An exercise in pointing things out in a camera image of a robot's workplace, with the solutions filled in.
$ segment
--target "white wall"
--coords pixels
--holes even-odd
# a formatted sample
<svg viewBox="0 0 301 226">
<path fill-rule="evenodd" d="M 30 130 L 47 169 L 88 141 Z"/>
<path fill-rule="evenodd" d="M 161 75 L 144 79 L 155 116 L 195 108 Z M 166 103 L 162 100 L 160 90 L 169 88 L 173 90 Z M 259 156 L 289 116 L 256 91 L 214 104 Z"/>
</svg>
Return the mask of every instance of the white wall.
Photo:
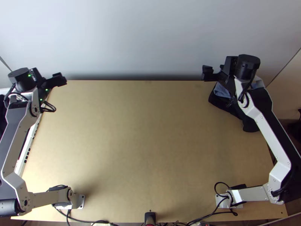
<svg viewBox="0 0 301 226">
<path fill-rule="evenodd" d="M 279 119 L 299 119 L 301 108 L 301 50 L 268 86 Z"/>
<path fill-rule="evenodd" d="M 4 64 L 0 61 L 0 89 L 11 87 L 12 84 L 8 79 L 9 72 L 10 71 L 7 69 L 7 67 L 5 67 Z"/>
<path fill-rule="evenodd" d="M 44 76 L 199 75 L 227 55 L 258 56 L 265 83 L 301 46 L 301 1 L 2 1 L 0 55 Z"/>
</svg>

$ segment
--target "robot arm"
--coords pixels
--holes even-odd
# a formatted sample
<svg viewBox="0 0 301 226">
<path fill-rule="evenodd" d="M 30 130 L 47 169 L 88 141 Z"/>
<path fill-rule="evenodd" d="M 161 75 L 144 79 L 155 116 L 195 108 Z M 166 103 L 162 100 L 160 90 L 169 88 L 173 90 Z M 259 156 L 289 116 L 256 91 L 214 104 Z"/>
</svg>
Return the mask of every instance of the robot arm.
<svg viewBox="0 0 301 226">
<path fill-rule="evenodd" d="M 66 79 L 58 73 L 46 80 L 36 68 L 18 69 L 10 73 L 9 78 L 23 100 L 17 101 L 18 94 L 10 92 L 9 104 L 5 103 L 7 126 L 0 140 L 0 216 L 24 215 L 48 204 L 58 209 L 83 208 L 84 195 L 74 194 L 70 187 L 57 186 L 34 194 L 28 192 L 25 181 L 14 171 L 27 132 L 46 111 L 42 104 L 48 93 L 55 86 L 67 84 Z"/>
<path fill-rule="evenodd" d="M 220 208 L 242 207 L 248 201 L 270 201 L 283 204 L 301 197 L 301 156 L 272 111 L 272 100 L 263 81 L 255 75 L 260 60 L 249 55 L 228 56 L 221 71 L 213 74 L 211 67 L 203 66 L 204 81 L 218 81 L 233 98 L 231 105 L 253 119 L 268 143 L 277 163 L 269 173 L 264 185 L 247 188 L 238 185 L 216 196 L 218 204 L 225 196 L 229 199 Z"/>
</svg>

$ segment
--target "cardboard surface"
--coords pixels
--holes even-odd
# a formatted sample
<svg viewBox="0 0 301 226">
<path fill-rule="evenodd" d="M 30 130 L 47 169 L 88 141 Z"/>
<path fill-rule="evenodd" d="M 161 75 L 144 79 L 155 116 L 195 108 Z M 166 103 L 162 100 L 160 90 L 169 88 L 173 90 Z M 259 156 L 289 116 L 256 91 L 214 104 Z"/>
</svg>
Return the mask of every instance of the cardboard surface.
<svg viewBox="0 0 301 226">
<path fill-rule="evenodd" d="M 202 81 L 68 81 L 55 88 L 23 174 L 28 190 L 65 184 L 86 195 L 83 220 L 187 222 L 215 208 L 213 186 L 266 183 L 272 161 L 260 132 L 208 103 Z M 284 205 L 249 202 L 208 221 L 287 216 Z M 50 205 L 22 216 L 65 221 Z"/>
</svg>

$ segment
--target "black cloth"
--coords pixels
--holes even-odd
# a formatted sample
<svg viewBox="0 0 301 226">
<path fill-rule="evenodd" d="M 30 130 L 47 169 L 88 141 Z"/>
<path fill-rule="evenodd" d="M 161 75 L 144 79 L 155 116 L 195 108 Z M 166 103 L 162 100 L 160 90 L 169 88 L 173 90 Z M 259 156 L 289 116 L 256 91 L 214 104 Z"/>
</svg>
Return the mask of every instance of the black cloth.
<svg viewBox="0 0 301 226">
<path fill-rule="evenodd" d="M 4 95 L 0 95 L 0 139 L 7 125 L 5 119 L 6 108 L 4 106 L 3 100 L 4 100 Z"/>
<path fill-rule="evenodd" d="M 229 112 L 231 115 L 234 115 L 235 117 L 242 120 L 243 131 L 248 133 L 259 131 L 259 128 L 256 122 L 254 121 L 254 119 L 250 118 L 249 116 L 246 116 L 244 112 L 241 110 L 241 108 L 239 107 L 238 103 L 233 103 L 231 106 L 228 107 L 227 104 L 229 103 L 230 99 L 216 96 L 213 90 L 210 93 L 208 101 L 209 103 L 213 104 L 219 109 Z"/>
</svg>

